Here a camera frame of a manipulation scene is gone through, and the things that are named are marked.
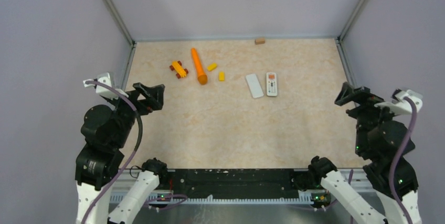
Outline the white air conditioner remote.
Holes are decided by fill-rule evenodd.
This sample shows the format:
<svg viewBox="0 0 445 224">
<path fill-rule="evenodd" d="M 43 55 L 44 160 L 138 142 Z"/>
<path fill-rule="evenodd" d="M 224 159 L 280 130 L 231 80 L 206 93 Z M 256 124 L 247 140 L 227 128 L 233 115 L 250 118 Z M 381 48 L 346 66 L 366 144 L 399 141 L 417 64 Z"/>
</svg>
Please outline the white air conditioner remote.
<svg viewBox="0 0 445 224">
<path fill-rule="evenodd" d="M 268 97 L 278 96 L 277 74 L 275 72 L 266 73 L 266 92 Z"/>
</svg>

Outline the white remote with dark screen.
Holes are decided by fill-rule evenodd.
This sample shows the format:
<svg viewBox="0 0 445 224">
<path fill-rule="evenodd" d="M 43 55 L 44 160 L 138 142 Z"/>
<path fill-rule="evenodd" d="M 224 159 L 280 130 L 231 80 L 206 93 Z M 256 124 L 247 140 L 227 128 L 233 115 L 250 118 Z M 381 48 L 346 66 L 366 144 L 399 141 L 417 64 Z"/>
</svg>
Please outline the white remote with dark screen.
<svg viewBox="0 0 445 224">
<path fill-rule="evenodd" d="M 264 96 L 259 79 L 255 73 L 246 75 L 245 79 L 249 87 L 249 91 L 254 99 L 261 98 Z"/>
</svg>

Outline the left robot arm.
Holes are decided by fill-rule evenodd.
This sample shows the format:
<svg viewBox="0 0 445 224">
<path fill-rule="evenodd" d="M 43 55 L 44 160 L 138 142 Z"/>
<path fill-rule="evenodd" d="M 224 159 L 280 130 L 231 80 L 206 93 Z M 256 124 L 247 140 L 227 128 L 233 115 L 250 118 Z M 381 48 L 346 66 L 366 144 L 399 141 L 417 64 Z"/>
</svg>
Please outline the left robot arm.
<svg viewBox="0 0 445 224">
<path fill-rule="evenodd" d="M 84 115 L 81 134 L 86 144 L 76 158 L 75 171 L 76 222 L 133 223 L 150 193 L 167 185 L 167 165 L 157 158 L 143 163 L 133 186 L 109 212 L 111 188 L 140 147 L 141 117 L 163 108 L 165 85 L 147 87 L 139 82 L 125 92 L 97 79 L 83 83 L 94 87 L 114 108 L 100 104 Z"/>
</svg>

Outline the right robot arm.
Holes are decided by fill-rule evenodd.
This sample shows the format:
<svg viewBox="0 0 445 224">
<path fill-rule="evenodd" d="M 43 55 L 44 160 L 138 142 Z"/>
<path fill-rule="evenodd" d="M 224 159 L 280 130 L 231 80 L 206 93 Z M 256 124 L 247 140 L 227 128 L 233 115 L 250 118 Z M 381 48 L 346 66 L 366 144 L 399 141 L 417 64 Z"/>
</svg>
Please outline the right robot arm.
<svg viewBox="0 0 445 224">
<path fill-rule="evenodd" d="M 357 223 L 422 223 L 418 207 L 418 180 L 404 156 L 415 149 L 411 135 L 422 108 L 422 95 L 397 89 L 390 102 L 344 82 L 335 99 L 356 107 L 346 114 L 356 120 L 355 153 L 368 161 L 363 171 L 384 208 L 381 214 L 343 177 L 326 157 L 314 157 L 308 166 L 307 186 L 331 193 Z"/>
</svg>

